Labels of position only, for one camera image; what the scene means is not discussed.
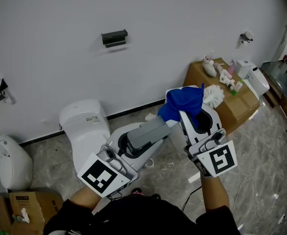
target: black shirt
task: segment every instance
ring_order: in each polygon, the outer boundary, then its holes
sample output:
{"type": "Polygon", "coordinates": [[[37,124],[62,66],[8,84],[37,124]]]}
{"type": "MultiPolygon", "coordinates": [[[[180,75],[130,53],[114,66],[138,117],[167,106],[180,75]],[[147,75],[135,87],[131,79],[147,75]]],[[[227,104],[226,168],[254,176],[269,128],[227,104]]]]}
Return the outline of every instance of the black shirt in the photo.
{"type": "Polygon", "coordinates": [[[67,200],[57,215],[46,224],[44,235],[53,231],[75,231],[82,235],[153,231],[199,235],[240,234],[226,206],[201,215],[195,223],[169,202],[137,194],[112,201],[95,215],[89,208],[67,200]]]}

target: person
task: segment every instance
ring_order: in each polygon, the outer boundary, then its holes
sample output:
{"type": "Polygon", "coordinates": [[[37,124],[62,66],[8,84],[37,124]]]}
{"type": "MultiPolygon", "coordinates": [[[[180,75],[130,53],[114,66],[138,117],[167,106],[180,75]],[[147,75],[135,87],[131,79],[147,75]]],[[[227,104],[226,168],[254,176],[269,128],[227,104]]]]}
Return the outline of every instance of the person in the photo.
{"type": "Polygon", "coordinates": [[[220,179],[201,176],[201,183],[206,213],[198,217],[196,222],[158,196],[142,194],[131,194],[111,201],[93,215],[92,210],[101,197],[84,187],[64,202],[60,211],[46,224],[44,235],[91,235],[102,232],[134,234],[152,230],[196,235],[239,235],[220,179]]]}

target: cable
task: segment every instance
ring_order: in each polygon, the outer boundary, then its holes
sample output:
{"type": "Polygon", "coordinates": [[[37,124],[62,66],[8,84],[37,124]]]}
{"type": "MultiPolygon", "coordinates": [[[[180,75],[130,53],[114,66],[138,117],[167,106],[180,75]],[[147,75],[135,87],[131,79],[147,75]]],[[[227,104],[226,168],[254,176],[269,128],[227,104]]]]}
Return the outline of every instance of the cable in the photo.
{"type": "MultiPolygon", "coordinates": [[[[259,205],[259,204],[258,204],[258,202],[257,202],[257,187],[256,187],[256,181],[255,181],[255,179],[254,179],[254,178],[250,178],[250,179],[252,179],[252,180],[253,180],[253,183],[254,183],[254,185],[255,185],[255,202],[256,202],[256,204],[257,204],[257,215],[258,215],[259,217],[265,217],[268,221],[270,221],[270,222],[271,222],[271,220],[270,220],[267,216],[261,216],[261,215],[259,214],[259,212],[258,212],[258,205],[259,205]]],[[[239,186],[239,190],[238,190],[238,192],[237,192],[237,194],[236,194],[236,198],[235,198],[234,206],[233,206],[233,209],[232,209],[232,211],[231,211],[231,212],[233,212],[233,210],[235,209],[236,201],[237,201],[237,198],[238,198],[238,195],[239,195],[240,189],[241,189],[241,185],[242,185],[243,183],[245,183],[245,182],[249,181],[250,179],[247,179],[247,180],[245,180],[245,181],[242,181],[242,182],[241,182],[241,184],[240,184],[240,186],[239,186]]]]}
{"type": "Polygon", "coordinates": [[[113,200],[118,200],[118,199],[120,199],[120,198],[123,197],[123,195],[122,195],[120,192],[117,192],[117,193],[115,193],[115,194],[114,194],[113,196],[109,197],[109,199],[111,200],[111,202],[112,202],[113,200]],[[120,194],[120,197],[112,198],[115,194],[120,194]]]}
{"type": "Polygon", "coordinates": [[[200,186],[199,188],[197,188],[196,190],[194,190],[191,194],[189,194],[188,199],[186,200],[186,202],[184,203],[183,207],[182,207],[182,212],[184,211],[186,204],[188,203],[188,200],[190,199],[191,195],[194,194],[196,191],[198,191],[199,189],[201,189],[202,186],[200,186]]]}

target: toilet tank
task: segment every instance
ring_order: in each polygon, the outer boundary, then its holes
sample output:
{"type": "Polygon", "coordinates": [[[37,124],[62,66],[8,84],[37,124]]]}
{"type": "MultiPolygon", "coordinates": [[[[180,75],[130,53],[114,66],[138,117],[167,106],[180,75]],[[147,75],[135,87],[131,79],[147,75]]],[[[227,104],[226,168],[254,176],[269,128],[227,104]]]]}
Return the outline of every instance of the toilet tank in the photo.
{"type": "Polygon", "coordinates": [[[241,79],[246,79],[248,72],[250,71],[250,67],[253,65],[250,61],[247,60],[238,60],[236,62],[234,71],[241,79]]]}
{"type": "Polygon", "coordinates": [[[109,123],[98,100],[87,99],[66,106],[60,113],[60,125],[70,141],[76,141],[88,132],[110,136],[109,123]]]}

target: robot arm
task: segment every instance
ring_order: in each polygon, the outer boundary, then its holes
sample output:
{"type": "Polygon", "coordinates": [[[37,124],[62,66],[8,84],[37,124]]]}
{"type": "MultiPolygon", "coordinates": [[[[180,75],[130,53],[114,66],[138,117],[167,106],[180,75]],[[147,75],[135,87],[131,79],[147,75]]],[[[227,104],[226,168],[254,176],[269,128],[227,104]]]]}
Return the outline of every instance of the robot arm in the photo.
{"type": "MultiPolygon", "coordinates": [[[[184,150],[204,177],[216,177],[237,166],[233,142],[227,140],[215,110],[203,103],[195,119],[183,111],[180,119],[188,140],[184,150]]],[[[138,178],[140,168],[170,133],[161,117],[123,126],[97,154],[91,154],[78,177],[101,197],[112,196],[138,178]]]]}

